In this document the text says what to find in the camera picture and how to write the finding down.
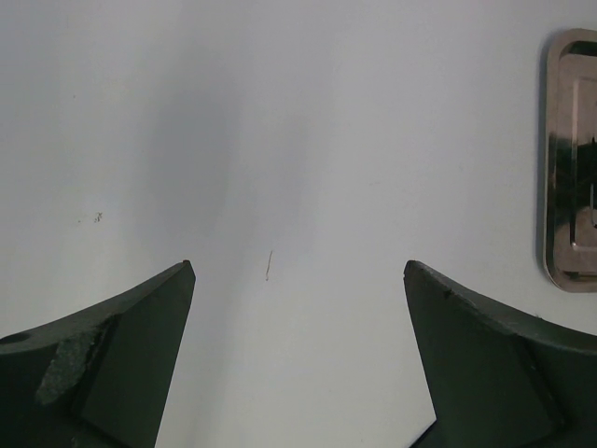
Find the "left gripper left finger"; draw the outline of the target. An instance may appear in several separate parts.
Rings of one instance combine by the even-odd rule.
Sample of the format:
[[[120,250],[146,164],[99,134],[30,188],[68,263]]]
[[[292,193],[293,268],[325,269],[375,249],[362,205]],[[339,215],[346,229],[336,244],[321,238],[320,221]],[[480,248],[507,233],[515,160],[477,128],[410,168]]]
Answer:
[[[155,446],[195,281],[184,260],[2,338],[2,446]]]

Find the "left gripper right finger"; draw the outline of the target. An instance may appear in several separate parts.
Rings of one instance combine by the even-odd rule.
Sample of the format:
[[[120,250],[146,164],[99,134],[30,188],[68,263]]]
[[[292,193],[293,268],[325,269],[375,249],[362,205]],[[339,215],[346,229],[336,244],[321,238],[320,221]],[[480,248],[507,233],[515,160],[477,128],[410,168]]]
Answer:
[[[596,338],[417,260],[404,286],[435,420],[416,447],[593,447]]]

